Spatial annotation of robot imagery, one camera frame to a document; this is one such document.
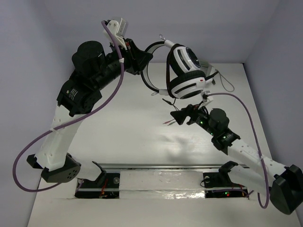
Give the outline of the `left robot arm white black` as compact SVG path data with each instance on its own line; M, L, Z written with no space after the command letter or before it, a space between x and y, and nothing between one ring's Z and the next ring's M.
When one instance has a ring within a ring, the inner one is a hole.
M27 157L33 168L42 170L46 182L67 183L79 174L81 163L68 149L82 121L97 111L94 105L102 98L101 90L122 72L139 75L152 59L132 39L125 39L125 45L105 54L101 43L87 41L73 54L74 71L56 99L52 128L41 150Z

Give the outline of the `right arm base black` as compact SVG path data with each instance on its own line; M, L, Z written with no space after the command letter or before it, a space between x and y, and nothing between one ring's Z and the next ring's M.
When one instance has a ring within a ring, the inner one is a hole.
M222 165L217 172L203 173L200 186L205 189L206 198L248 198L249 193L243 185L233 183L228 173L239 164L229 161Z

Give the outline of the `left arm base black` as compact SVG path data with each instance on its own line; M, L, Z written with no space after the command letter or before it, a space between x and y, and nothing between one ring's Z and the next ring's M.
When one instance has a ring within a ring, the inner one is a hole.
M100 164L94 164L101 170L95 181L81 179L77 183L77 199L119 199L120 172L107 172Z

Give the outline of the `black white headphones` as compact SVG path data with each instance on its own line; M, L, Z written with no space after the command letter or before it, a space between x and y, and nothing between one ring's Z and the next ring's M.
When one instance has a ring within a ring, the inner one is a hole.
M201 94L208 83L192 49L176 44L161 34L159 36L161 41L150 44L145 51L153 54L160 47L169 48L166 59L166 87L160 89L152 84L148 75L148 66L141 72L144 84L155 93L174 99L187 99Z

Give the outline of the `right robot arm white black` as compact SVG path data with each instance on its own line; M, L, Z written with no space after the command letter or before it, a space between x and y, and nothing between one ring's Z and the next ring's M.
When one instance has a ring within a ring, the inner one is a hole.
M235 132L229 129L229 118L224 110L215 108L207 112L205 107L188 105L171 116L179 125L189 117L187 125L197 124L211 136L214 147L235 159L219 170L219 182L229 186L242 184L252 190L268 195L280 212L290 215L303 202L303 172L296 166L285 166L260 155Z

